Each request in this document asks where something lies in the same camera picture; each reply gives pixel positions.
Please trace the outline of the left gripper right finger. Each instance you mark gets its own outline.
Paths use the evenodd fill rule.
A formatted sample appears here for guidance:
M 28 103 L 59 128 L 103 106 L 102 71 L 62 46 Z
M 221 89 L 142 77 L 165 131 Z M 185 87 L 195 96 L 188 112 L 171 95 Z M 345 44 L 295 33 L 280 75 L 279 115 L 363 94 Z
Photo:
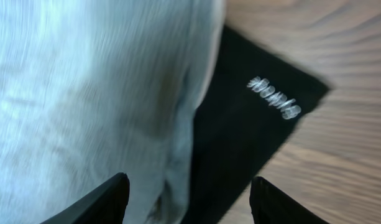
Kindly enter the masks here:
M 249 204 L 255 224 L 328 224 L 263 177 L 255 177 Z

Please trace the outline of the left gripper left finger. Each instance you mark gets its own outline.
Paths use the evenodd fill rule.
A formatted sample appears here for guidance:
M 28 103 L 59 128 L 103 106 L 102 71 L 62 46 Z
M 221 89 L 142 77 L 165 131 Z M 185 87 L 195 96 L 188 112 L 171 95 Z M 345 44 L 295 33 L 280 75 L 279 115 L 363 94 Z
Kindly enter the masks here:
M 128 176 L 117 173 L 42 224 L 122 224 L 129 193 Z

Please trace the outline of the light blue denim shorts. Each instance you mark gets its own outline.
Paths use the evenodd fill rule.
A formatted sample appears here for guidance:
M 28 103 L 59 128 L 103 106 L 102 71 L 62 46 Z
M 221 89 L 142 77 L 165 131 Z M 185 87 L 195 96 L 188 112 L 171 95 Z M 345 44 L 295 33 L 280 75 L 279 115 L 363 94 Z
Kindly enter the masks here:
M 180 223 L 225 5 L 0 0 L 0 223 L 40 223 L 119 172 L 125 223 Z

